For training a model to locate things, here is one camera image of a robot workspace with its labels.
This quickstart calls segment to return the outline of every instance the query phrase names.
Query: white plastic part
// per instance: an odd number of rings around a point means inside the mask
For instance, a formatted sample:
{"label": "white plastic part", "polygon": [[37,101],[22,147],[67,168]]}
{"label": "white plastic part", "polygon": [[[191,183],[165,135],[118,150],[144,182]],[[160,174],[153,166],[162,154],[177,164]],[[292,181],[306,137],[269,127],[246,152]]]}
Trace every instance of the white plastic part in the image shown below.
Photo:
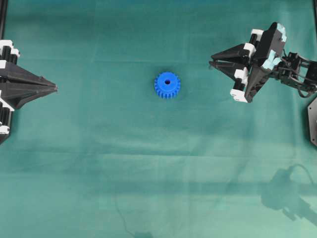
{"label": "white plastic part", "polygon": [[245,43],[243,49],[250,51],[249,52],[249,58],[251,58],[251,56],[256,51],[256,47],[254,45],[250,44],[250,43]]}
{"label": "white plastic part", "polygon": [[243,70],[236,69],[236,71],[234,72],[234,77],[240,78],[241,83],[243,83],[244,85],[247,86],[248,85],[248,78],[249,78],[249,71],[246,67],[244,67]]}
{"label": "white plastic part", "polygon": [[6,61],[5,60],[0,60],[0,68],[5,68]]}
{"label": "white plastic part", "polygon": [[6,125],[0,125],[0,134],[9,134],[10,128]]}
{"label": "white plastic part", "polygon": [[16,55],[18,58],[20,57],[20,51],[18,49],[11,49],[11,55]]}
{"label": "white plastic part", "polygon": [[0,90],[0,102],[4,108],[9,108],[11,112],[14,112],[14,108],[11,107],[5,100],[1,98],[1,90]]}
{"label": "white plastic part", "polygon": [[244,96],[245,95],[244,91],[240,91],[240,90],[237,90],[237,89],[231,89],[230,95],[233,97],[233,99],[235,101],[248,103],[248,101],[246,100],[246,98]]}
{"label": "white plastic part", "polygon": [[19,50],[13,47],[13,42],[11,40],[0,40],[0,55],[2,55],[4,46],[9,46],[11,48],[11,55],[16,55],[17,57],[20,57]]}
{"label": "white plastic part", "polygon": [[259,30],[259,29],[252,29],[251,31],[251,35],[252,34],[256,34],[257,35],[257,41],[261,40],[262,34],[263,34],[264,30]]}

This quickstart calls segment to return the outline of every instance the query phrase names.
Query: blue gear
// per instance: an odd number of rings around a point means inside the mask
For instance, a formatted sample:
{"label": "blue gear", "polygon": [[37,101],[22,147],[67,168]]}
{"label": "blue gear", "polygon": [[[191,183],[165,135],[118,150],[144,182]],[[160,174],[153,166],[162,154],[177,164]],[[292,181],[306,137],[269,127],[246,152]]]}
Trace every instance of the blue gear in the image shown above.
{"label": "blue gear", "polygon": [[154,88],[161,98],[173,98],[180,90],[180,79],[172,72],[161,73],[154,81]]}

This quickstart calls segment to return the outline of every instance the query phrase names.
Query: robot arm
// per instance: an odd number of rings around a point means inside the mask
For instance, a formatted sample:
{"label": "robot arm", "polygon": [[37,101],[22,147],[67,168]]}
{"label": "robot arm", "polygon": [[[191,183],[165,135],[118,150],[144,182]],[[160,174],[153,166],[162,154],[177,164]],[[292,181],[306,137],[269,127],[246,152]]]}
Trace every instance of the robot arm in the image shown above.
{"label": "robot arm", "polygon": [[17,66],[19,50],[0,40],[0,144],[10,134],[12,114],[39,97],[57,91],[55,84]]}
{"label": "robot arm", "polygon": [[[286,39],[285,27],[276,22],[266,31],[253,29],[248,43],[213,55],[210,65],[234,80],[230,94],[236,101],[252,102],[269,78],[298,89],[301,97],[310,96],[317,90],[317,62],[296,53],[282,56]],[[308,68],[306,76],[300,75],[301,67]]]}

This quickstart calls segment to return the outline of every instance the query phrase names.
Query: light blue plastic part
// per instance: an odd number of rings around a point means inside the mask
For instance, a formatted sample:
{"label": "light blue plastic part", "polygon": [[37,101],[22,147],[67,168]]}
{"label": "light blue plastic part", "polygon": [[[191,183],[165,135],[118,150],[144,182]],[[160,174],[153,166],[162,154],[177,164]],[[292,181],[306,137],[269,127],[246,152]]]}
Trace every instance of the light blue plastic part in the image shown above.
{"label": "light blue plastic part", "polygon": [[274,50],[271,50],[268,59],[262,65],[264,69],[273,70],[274,66],[278,65],[282,61],[279,57],[275,58],[275,55],[276,52]]}
{"label": "light blue plastic part", "polygon": [[286,29],[285,29],[285,27],[282,24],[278,23],[277,24],[277,30],[280,33],[282,33],[282,42],[286,42],[287,37],[286,37]]}

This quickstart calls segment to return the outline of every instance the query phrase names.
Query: green tablecloth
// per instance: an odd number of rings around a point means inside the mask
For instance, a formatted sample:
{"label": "green tablecloth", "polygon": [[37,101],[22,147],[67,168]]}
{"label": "green tablecloth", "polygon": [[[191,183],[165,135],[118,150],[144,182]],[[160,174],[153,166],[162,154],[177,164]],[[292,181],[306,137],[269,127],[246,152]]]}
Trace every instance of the green tablecloth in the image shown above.
{"label": "green tablecloth", "polygon": [[[287,52],[317,60],[310,0],[10,0],[18,64],[59,92],[16,112],[0,147],[0,236],[315,237],[313,98],[271,79],[236,103],[208,67],[274,21]],[[154,92],[166,70],[173,100]],[[271,181],[295,164],[308,172]]]}

